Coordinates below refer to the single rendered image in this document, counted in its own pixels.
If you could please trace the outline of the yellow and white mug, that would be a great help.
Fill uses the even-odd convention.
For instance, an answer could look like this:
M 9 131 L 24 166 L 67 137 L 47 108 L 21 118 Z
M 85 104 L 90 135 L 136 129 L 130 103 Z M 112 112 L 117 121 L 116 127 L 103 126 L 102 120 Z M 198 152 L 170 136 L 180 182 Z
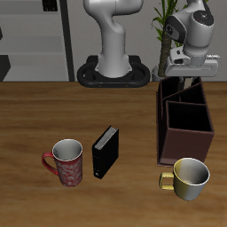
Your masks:
M 160 174 L 159 186 L 162 190 L 174 191 L 182 200 L 195 200 L 210 178 L 207 166 L 200 160 L 182 158 L 172 172 Z

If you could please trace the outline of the green pot plant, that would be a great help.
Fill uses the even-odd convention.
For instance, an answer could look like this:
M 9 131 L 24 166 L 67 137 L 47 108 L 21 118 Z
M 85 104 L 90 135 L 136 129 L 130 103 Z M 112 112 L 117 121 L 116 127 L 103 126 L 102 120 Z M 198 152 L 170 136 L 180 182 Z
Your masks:
M 162 12 L 153 21 L 161 41 L 158 76 L 164 78 L 171 64 L 200 67 L 206 61 L 208 46 L 214 32 L 214 17 L 208 0 L 186 0 L 187 5 L 177 10 L 178 0 L 161 0 Z

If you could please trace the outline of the black binders on shelf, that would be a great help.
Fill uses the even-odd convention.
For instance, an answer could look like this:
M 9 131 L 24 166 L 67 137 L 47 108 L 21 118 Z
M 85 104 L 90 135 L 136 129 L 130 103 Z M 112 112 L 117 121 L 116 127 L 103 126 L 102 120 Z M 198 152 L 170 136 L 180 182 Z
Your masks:
M 56 12 L 58 10 L 57 0 L 42 0 L 45 12 Z

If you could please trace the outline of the dark angular block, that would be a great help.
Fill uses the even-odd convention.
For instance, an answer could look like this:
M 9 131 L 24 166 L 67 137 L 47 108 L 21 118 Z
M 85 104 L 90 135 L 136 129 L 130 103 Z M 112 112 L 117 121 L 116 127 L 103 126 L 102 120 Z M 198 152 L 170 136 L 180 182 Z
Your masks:
M 7 55 L 0 55 L 0 82 L 4 80 L 10 68 L 11 63 L 9 57 Z

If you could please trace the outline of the red patterned mug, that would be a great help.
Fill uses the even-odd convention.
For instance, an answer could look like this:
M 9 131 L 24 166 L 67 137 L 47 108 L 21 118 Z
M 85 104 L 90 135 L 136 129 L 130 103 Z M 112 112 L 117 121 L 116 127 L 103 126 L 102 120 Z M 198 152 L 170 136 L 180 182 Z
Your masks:
M 82 181 L 82 145 L 74 139 L 58 141 L 51 152 L 42 155 L 42 164 L 66 187 Z

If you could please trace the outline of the black book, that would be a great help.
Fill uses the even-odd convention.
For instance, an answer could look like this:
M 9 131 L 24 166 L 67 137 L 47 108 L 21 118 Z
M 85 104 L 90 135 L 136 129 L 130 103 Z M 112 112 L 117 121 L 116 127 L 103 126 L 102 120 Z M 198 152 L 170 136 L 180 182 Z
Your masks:
M 97 148 L 98 142 L 104 137 L 106 132 L 111 128 L 109 126 L 106 131 L 92 146 L 93 175 L 102 179 L 110 167 L 113 166 L 119 156 L 119 130 L 116 129 L 114 134 L 107 139 L 107 142 L 101 149 Z

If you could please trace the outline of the flat black base plate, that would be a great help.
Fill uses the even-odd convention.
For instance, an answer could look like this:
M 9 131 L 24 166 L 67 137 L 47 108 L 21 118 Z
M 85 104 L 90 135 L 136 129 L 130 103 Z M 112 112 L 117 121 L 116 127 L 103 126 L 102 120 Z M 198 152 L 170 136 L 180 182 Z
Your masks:
M 78 82 L 88 88 L 139 88 L 145 86 L 151 79 L 150 70 L 141 63 L 137 55 L 129 55 L 132 70 L 123 77 L 108 78 L 95 70 L 98 56 L 91 55 L 86 63 L 77 71 Z

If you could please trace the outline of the grey shelf unit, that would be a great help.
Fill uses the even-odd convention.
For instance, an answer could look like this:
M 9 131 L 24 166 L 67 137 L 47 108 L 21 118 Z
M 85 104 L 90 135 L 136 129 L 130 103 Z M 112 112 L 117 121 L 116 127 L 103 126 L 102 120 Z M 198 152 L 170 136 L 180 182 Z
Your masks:
M 74 63 L 67 0 L 45 12 L 42 0 L 0 0 L 0 55 L 11 68 L 3 82 L 72 82 Z

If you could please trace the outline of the dark brown desk caddy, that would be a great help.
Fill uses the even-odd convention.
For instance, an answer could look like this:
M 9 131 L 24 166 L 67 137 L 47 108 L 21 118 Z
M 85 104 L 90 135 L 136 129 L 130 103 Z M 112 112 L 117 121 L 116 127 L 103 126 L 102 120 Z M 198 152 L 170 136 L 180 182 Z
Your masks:
M 180 91 L 178 81 L 161 80 L 156 93 L 158 166 L 186 157 L 204 162 L 215 134 L 201 79 Z

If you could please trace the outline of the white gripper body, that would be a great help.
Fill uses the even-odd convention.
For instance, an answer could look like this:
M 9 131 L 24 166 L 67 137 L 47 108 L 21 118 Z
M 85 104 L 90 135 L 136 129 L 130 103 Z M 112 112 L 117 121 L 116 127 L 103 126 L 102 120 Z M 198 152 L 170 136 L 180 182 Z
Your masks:
M 168 57 L 164 66 L 166 76 L 179 77 L 214 77 L 217 74 L 221 57 L 218 55 L 207 55 L 205 62 L 199 67 L 189 67 L 190 58 L 172 59 Z

